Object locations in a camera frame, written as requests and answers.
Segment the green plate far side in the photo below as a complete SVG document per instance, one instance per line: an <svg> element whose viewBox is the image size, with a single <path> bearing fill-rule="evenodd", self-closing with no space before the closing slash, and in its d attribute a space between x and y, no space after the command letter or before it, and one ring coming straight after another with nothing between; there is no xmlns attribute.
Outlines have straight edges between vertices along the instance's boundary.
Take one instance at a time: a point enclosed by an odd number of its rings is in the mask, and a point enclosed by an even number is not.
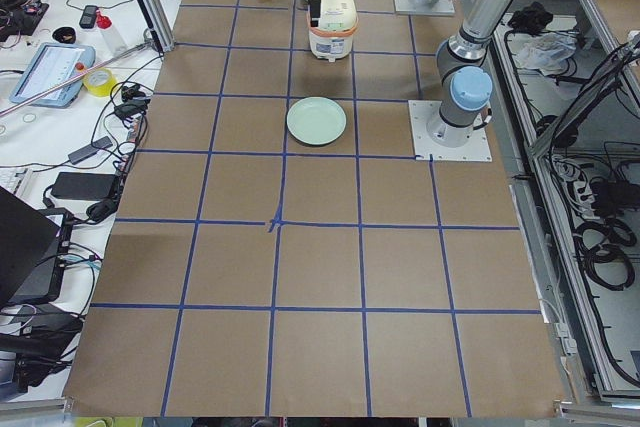
<svg viewBox="0 0 640 427"><path fill-rule="evenodd" d="M323 146L337 140L345 131L347 117L343 108L325 97L307 97L288 111L286 126L299 142Z"/></svg>

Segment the yellow tape roll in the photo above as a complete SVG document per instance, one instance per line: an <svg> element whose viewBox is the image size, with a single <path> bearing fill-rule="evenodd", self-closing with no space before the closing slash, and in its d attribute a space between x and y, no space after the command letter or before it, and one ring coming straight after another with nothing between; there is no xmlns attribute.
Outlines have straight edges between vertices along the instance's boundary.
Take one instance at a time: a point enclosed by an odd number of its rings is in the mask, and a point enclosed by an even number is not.
<svg viewBox="0 0 640 427"><path fill-rule="evenodd" d="M108 97L111 95L117 80L111 70L101 68L87 73L82 79L83 86L95 97Z"/></svg>

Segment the blue tablet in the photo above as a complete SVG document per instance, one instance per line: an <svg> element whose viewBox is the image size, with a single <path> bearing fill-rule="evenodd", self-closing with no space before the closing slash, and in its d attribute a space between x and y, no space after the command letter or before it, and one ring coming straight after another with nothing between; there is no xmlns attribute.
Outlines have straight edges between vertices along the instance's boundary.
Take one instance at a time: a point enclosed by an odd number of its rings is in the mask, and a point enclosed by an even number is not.
<svg viewBox="0 0 640 427"><path fill-rule="evenodd" d="M77 64L82 64L83 69L92 67L95 57L95 49L91 46L42 44L11 92L9 100L13 103L24 102L36 94L76 77L79 74ZM80 89L81 79L37 99L33 105L66 108L77 97Z"/></svg>

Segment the white rice cooker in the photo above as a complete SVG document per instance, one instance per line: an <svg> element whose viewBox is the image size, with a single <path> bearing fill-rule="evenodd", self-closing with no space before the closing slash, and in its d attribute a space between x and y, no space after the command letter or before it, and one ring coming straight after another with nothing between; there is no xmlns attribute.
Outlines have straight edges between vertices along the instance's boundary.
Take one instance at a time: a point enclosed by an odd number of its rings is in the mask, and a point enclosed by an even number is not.
<svg viewBox="0 0 640 427"><path fill-rule="evenodd" d="M308 19L308 38L316 58L335 62L347 57L352 50L358 27L354 0L322 0L318 26Z"/></svg>

